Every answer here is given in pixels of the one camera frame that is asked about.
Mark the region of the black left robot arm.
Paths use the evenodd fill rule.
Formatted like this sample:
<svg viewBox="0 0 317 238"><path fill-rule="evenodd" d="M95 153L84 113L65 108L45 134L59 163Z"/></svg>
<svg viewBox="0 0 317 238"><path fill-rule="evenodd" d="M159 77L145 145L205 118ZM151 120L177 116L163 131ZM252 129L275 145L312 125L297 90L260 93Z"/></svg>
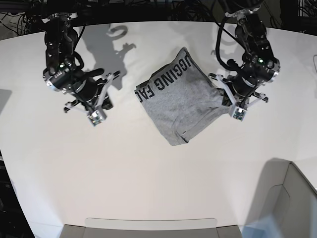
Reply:
<svg viewBox="0 0 317 238"><path fill-rule="evenodd" d="M275 58L267 30L257 11L262 0L220 0L225 13L217 34L216 57L222 67L237 74L229 79L229 89L238 99L238 107L245 108L248 99L266 83L271 83L280 72L280 62ZM224 25L229 18L236 18L235 40L245 50L244 64L239 66L233 59L223 62L220 57L220 40Z"/></svg>

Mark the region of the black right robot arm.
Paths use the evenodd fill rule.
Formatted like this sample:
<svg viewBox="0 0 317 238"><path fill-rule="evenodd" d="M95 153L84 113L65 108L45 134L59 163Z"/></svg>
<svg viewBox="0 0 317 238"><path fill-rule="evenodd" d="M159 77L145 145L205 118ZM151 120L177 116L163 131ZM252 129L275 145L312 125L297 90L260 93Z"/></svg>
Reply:
<svg viewBox="0 0 317 238"><path fill-rule="evenodd" d="M67 102L64 112L81 104L84 112L92 113L99 106L109 110L113 107L107 93L102 96L102 89L120 75L117 71L108 74L108 78L94 77L101 76L105 70L97 68L92 71L83 71L84 62L82 57L75 51L81 35L78 35L71 25L71 14L66 12L53 13L45 23L45 45L46 45L46 68L43 71L43 78L48 87L57 92L70 94L75 99Z"/></svg>

